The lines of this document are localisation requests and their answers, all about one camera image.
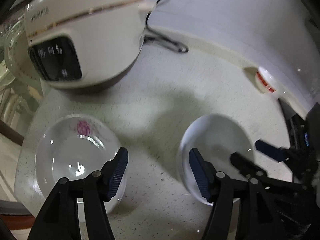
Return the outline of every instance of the bowl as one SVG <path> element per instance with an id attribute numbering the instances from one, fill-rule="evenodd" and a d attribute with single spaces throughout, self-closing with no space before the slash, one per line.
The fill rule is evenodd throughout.
<path id="1" fill-rule="evenodd" d="M 223 171 L 232 179 L 247 180 L 231 165 L 229 158 L 232 153 L 239 152 L 254 161 L 253 147 L 243 129 L 230 118 L 211 114 L 196 119 L 184 133 L 177 155 L 178 172 L 185 188 L 200 202 L 212 205 L 201 196 L 190 167 L 192 148 L 197 148 L 217 171 Z"/>
<path id="2" fill-rule="evenodd" d="M 36 152 L 35 169 L 39 188 L 47 197 L 62 177 L 84 179 L 101 170 L 120 148 L 116 135 L 99 120 L 73 114 L 59 119 L 42 136 Z M 109 213 L 121 201 L 126 186 L 126 172 L 116 195 L 105 202 Z M 78 198 L 79 222 L 84 222 L 83 199 Z"/>

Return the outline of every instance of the white wall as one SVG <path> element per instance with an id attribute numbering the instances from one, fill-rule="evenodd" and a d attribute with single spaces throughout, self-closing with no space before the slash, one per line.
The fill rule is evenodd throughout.
<path id="1" fill-rule="evenodd" d="M 320 93 L 320 54 L 305 28 L 308 16 L 300 0 L 169 0 L 150 24 L 237 51 L 312 104 Z"/>

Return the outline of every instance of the white rice cooker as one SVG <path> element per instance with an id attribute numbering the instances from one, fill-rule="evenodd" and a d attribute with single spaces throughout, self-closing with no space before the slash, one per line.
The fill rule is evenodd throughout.
<path id="1" fill-rule="evenodd" d="M 113 85 L 138 57 L 154 6 L 145 0 L 33 0 L 24 17 L 30 58 L 58 89 Z"/>

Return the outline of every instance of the white speckled countertop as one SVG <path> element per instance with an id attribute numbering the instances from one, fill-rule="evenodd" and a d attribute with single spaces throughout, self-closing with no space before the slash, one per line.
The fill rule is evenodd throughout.
<path id="1" fill-rule="evenodd" d="M 201 238 L 211 207 L 186 191 L 176 169 L 182 135 L 198 117 L 223 114 L 240 124 L 252 143 L 262 138 L 289 146 L 277 101 L 261 94 L 243 69 L 253 63 L 216 45 L 184 40 L 191 46 L 186 55 L 143 46 L 128 75 L 103 93 L 49 92 L 25 137 L 16 173 L 15 194 L 33 215 L 44 202 L 34 169 L 38 142 L 51 124 L 68 114 L 100 119 L 129 151 L 124 198 L 108 215 L 116 239 Z M 255 162 L 271 177 L 291 179 L 282 163 L 256 152 Z M 86 239 L 85 225 L 81 230 Z"/>

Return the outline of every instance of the black cable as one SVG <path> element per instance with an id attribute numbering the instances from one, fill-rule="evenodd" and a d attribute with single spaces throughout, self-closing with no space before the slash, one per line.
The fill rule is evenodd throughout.
<path id="1" fill-rule="evenodd" d="M 177 53 L 187 53 L 189 51 L 189 48 L 187 45 L 183 44 L 182 42 L 179 42 L 179 41 L 174 41 L 172 39 L 170 39 L 168 36 L 160 33 L 160 32 L 157 32 L 155 30 L 153 30 L 152 28 L 149 27 L 148 25 L 148 19 L 150 17 L 150 14 L 151 12 L 148 13 L 147 17 L 146 17 L 146 29 L 153 33 L 155 36 L 146 36 L 144 41 L 145 42 L 149 42 L 149 41 L 153 41 L 153 42 L 157 42 L 159 45 L 169 49 L 169 50 L 172 50 L 174 52 L 177 52 Z"/>

